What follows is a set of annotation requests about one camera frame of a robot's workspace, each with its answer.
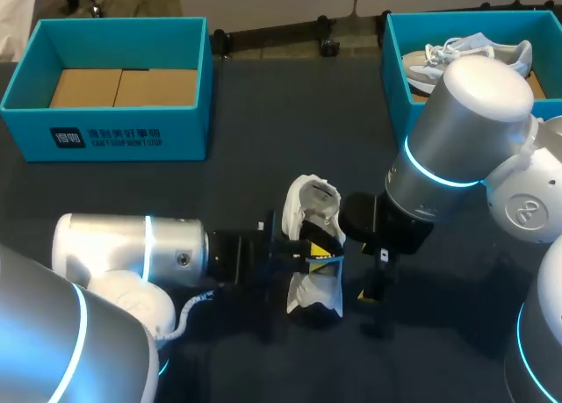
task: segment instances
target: person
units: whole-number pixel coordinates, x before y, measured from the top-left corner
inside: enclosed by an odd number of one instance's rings
[[[19,61],[32,28],[36,0],[0,0],[0,62]]]

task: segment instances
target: cardboard box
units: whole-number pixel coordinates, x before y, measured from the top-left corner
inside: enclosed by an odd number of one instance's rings
[[[113,107],[120,69],[64,69],[51,108]]]
[[[150,69],[123,71],[115,107],[193,106],[197,71],[192,69]]]
[[[428,43],[442,45],[452,37],[466,37],[477,32],[503,44],[514,45],[529,40],[533,46],[533,70],[537,79],[535,85],[535,79],[528,80],[535,93],[533,114],[543,119],[562,115],[562,61],[559,54],[562,25],[551,11],[389,14],[383,40],[381,76],[397,144],[403,143],[424,106],[424,102],[417,101],[410,92],[402,56],[423,50]],[[548,98],[541,97],[540,90]]]
[[[0,112],[28,162],[203,160],[212,92],[205,18],[42,20]]]

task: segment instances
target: logo on box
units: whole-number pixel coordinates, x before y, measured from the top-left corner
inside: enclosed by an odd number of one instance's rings
[[[51,128],[51,135],[58,148],[86,147],[78,128]]]

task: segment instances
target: screw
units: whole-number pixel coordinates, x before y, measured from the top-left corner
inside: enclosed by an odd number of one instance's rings
[[[177,256],[177,263],[186,266],[190,262],[190,256],[187,254],[180,254]]]

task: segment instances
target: shoe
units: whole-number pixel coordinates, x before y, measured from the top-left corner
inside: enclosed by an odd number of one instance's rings
[[[301,175],[287,192],[281,228],[290,240],[300,239],[303,221],[307,220],[337,238],[343,245],[345,233],[338,223],[342,197],[337,189],[316,175]]]
[[[425,45],[425,50],[402,56],[407,81],[416,90],[431,94],[447,66],[470,54],[487,56],[509,65],[524,78],[533,62],[533,47],[524,40],[519,45],[500,45],[478,32],[469,37],[448,39],[443,46]]]
[[[345,242],[338,223],[341,199],[337,189],[327,181],[316,175],[299,176],[287,193],[281,223],[283,233],[293,241],[307,239],[324,249],[341,250]],[[287,313],[299,308],[304,318],[313,322],[322,320],[322,323],[332,316],[341,318],[342,266],[343,256],[336,262],[311,264],[308,274],[294,273],[287,295]]]

